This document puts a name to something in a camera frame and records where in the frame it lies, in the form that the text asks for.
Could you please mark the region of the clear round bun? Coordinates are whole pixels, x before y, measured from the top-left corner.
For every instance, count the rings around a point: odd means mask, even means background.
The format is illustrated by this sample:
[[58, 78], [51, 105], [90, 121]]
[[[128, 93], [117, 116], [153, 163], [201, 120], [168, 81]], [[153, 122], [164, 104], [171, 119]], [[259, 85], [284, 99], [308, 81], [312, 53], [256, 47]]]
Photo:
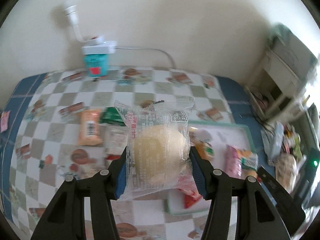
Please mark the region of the clear round bun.
[[191, 96], [160, 100], [146, 108], [114, 106], [129, 129], [126, 187], [122, 200], [132, 200], [178, 186], [189, 159]]

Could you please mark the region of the purple snack packet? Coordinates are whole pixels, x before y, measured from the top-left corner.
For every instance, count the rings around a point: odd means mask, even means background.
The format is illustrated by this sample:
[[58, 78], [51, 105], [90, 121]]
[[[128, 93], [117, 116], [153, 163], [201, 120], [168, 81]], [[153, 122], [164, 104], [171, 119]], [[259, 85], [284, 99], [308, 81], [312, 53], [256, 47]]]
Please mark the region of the purple snack packet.
[[225, 173], [232, 178], [241, 178], [241, 156], [238, 150], [228, 145], [225, 153]]

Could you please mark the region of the maroon white snack packet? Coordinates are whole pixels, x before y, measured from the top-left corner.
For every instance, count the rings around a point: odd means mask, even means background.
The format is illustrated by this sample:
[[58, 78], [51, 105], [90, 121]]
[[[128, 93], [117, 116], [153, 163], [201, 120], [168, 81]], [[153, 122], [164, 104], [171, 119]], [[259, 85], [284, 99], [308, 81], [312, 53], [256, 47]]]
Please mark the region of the maroon white snack packet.
[[245, 179], [247, 176], [257, 178], [258, 155], [251, 151], [237, 150], [241, 163], [241, 177]]

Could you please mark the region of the mint green tray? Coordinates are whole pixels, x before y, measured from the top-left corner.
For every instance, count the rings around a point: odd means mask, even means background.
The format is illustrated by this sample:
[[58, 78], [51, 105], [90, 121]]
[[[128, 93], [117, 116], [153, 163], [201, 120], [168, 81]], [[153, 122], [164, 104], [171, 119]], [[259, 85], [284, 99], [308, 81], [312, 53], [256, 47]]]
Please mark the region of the mint green tray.
[[[245, 125], [190, 120], [189, 126], [195, 128], [196, 134], [199, 134], [201, 138], [209, 135], [209, 144], [214, 152], [210, 163], [214, 168], [225, 169], [225, 153], [228, 145], [240, 150], [255, 152], [250, 130]], [[201, 198], [192, 207], [186, 209], [184, 196], [180, 190], [170, 190], [165, 204], [167, 213], [173, 216], [204, 212], [210, 207], [210, 201]]]

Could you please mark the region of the red snack packet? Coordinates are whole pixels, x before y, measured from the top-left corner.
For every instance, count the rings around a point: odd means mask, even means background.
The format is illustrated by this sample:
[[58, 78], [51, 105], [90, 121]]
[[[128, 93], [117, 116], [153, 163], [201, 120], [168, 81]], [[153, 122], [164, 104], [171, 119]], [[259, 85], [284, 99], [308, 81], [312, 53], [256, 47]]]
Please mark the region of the red snack packet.
[[191, 175], [181, 175], [178, 180], [177, 188], [183, 193], [185, 209], [192, 207], [200, 199], [202, 199], [202, 196], [199, 194], [195, 181]]

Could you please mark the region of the green white cracker packet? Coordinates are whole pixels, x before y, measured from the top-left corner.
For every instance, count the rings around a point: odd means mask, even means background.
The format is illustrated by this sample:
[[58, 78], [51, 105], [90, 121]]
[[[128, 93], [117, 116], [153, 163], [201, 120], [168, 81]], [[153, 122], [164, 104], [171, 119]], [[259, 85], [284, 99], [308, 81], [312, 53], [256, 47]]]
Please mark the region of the green white cracker packet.
[[195, 148], [202, 159], [208, 161], [212, 161], [214, 159], [214, 151], [211, 144], [199, 140], [195, 143]]

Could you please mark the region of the orange biscuit packet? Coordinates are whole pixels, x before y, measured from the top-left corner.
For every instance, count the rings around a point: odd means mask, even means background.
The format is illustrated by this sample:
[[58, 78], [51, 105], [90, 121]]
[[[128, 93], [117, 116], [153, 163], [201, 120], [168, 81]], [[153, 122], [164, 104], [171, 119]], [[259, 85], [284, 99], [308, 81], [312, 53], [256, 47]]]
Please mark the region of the orange biscuit packet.
[[78, 145], [97, 146], [103, 143], [100, 136], [101, 109], [88, 109], [80, 114], [80, 131]]

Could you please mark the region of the checkered patterned tablecloth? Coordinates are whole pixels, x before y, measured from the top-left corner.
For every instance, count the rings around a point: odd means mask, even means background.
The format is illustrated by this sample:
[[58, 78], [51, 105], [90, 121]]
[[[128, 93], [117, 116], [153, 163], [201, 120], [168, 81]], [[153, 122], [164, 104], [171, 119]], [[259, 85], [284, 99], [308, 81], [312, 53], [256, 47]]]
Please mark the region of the checkered patterned tablecloth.
[[22, 79], [5, 106], [8, 129], [1, 134], [2, 212], [22, 239], [29, 239], [65, 175], [86, 178], [109, 164], [104, 146], [79, 146], [79, 112], [74, 106], [105, 108], [120, 101], [195, 100], [191, 120], [249, 127], [259, 162], [266, 163], [259, 123], [249, 98], [234, 80], [178, 69], [112, 66], [94, 81], [79, 71]]

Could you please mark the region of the beige white snack packet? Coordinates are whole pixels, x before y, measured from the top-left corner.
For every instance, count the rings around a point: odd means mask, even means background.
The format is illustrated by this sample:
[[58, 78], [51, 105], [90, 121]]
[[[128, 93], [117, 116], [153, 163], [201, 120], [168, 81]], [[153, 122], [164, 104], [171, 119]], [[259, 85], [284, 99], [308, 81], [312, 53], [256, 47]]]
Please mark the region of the beige white snack packet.
[[128, 129], [124, 126], [107, 126], [104, 144], [107, 155], [121, 155], [127, 146]]

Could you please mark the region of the dark green snack packet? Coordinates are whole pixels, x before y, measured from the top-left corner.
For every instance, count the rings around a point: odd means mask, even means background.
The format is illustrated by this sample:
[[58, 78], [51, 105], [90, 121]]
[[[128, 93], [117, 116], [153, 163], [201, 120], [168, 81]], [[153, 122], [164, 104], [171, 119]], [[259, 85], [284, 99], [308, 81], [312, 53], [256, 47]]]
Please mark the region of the dark green snack packet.
[[100, 114], [99, 122], [115, 126], [126, 126], [115, 107], [107, 107]]

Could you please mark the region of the pink candy packet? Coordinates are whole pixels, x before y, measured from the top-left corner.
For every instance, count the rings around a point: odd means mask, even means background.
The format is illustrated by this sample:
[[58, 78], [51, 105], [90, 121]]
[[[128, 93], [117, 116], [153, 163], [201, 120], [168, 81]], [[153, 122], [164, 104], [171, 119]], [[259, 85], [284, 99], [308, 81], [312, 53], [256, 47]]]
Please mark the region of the pink candy packet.
[[1, 114], [1, 133], [5, 132], [8, 129], [10, 112], [11, 111], [6, 111]]

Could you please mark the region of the teal box red label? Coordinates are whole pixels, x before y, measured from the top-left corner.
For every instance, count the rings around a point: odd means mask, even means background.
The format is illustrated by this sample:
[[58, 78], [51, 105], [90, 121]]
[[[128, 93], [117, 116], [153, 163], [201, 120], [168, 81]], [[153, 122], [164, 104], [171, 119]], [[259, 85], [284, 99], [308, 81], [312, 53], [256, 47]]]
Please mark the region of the teal box red label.
[[107, 75], [108, 54], [85, 55], [84, 63], [90, 77], [102, 77]]

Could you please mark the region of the white cabinet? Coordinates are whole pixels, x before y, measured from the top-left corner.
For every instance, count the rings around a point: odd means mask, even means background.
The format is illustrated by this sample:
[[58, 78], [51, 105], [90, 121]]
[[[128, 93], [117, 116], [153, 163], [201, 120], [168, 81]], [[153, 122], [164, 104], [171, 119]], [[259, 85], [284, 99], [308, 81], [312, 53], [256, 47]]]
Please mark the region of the white cabinet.
[[314, 80], [318, 59], [285, 25], [274, 25], [265, 52], [249, 75], [245, 90], [265, 122], [289, 122], [306, 109], [306, 85]]

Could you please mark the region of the white power strip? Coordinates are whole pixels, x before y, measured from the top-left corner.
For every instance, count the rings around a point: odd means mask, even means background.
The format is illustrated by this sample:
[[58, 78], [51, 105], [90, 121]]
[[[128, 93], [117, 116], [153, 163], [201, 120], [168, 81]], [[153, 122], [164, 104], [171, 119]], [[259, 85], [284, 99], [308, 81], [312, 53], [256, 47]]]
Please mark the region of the white power strip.
[[117, 41], [104, 41], [102, 44], [82, 46], [83, 55], [114, 54], [116, 52]]

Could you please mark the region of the white wall plug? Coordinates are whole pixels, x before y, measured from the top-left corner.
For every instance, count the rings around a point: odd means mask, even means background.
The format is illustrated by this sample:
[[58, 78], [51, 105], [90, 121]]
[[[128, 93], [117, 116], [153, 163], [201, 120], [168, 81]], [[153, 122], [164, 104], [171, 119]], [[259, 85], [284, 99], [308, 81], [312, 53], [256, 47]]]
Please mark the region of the white wall plug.
[[79, 16], [76, 4], [71, 0], [65, 1], [64, 12], [68, 19], [69, 25], [72, 27], [74, 31], [76, 39], [81, 43], [85, 43], [86, 40], [83, 38], [80, 32]]

